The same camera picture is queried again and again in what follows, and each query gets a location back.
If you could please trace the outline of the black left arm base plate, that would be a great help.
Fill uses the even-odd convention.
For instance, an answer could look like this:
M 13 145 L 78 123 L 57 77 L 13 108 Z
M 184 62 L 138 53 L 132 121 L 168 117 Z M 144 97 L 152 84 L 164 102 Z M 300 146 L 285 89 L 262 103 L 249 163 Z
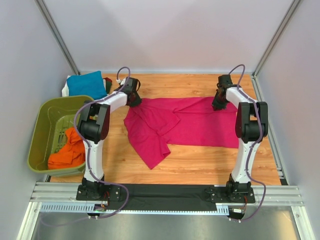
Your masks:
M 117 185 L 79 185 L 77 201 L 112 201 L 118 202 L 123 195 L 123 188 Z

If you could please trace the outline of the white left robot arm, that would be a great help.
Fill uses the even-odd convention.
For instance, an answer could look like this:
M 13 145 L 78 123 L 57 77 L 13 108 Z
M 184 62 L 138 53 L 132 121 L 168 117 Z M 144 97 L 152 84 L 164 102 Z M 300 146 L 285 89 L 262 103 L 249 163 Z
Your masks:
M 110 95 L 86 101 L 76 113 L 77 133 L 85 147 L 85 172 L 78 186 L 76 199 L 79 201 L 105 201 L 110 183 L 104 183 L 103 145 L 110 128 L 110 115 L 118 108 L 136 107 L 142 103 L 138 94 L 141 82 L 137 78 L 126 77 L 117 80 L 119 87 Z

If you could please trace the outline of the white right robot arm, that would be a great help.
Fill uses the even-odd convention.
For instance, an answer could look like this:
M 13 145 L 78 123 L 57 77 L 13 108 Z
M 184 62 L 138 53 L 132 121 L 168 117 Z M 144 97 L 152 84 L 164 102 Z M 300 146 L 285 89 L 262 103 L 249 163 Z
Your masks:
M 268 135 L 268 104 L 254 100 L 239 85 L 232 82 L 229 74 L 223 74 L 218 77 L 217 90 L 211 105 L 215 111 L 219 111 L 226 109 L 229 103 L 237 109 L 235 135 L 238 138 L 238 154 L 225 187 L 217 187 L 218 192 L 213 195 L 220 195 L 231 202 L 253 202 L 251 171 L 258 147 Z

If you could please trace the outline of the olive green plastic basket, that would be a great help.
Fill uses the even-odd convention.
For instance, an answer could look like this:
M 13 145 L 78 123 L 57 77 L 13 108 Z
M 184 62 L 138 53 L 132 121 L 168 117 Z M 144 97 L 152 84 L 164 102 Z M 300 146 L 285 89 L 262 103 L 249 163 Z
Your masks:
M 93 99 L 87 95 L 58 97 L 40 107 L 27 160 L 31 171 L 53 177 L 75 176 L 85 171 L 85 163 L 49 169 L 48 160 L 67 143 L 66 131 L 74 126 L 75 115 L 86 101 L 92 102 Z

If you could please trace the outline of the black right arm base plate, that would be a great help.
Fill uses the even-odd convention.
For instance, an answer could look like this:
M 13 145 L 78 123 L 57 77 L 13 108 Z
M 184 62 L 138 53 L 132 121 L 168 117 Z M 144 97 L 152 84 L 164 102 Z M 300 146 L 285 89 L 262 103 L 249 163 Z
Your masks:
M 204 192 L 213 203 L 253 204 L 256 202 L 252 187 L 245 191 L 232 191 L 226 186 L 209 186 L 204 189 Z

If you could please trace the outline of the magenta pink t shirt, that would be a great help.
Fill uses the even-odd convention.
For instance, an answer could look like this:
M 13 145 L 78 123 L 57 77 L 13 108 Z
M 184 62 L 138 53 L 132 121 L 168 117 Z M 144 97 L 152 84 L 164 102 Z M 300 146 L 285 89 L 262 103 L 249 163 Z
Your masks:
M 153 169 L 171 150 L 168 145 L 236 149 L 237 109 L 214 110 L 214 97 L 144 98 L 124 119 L 130 144 Z

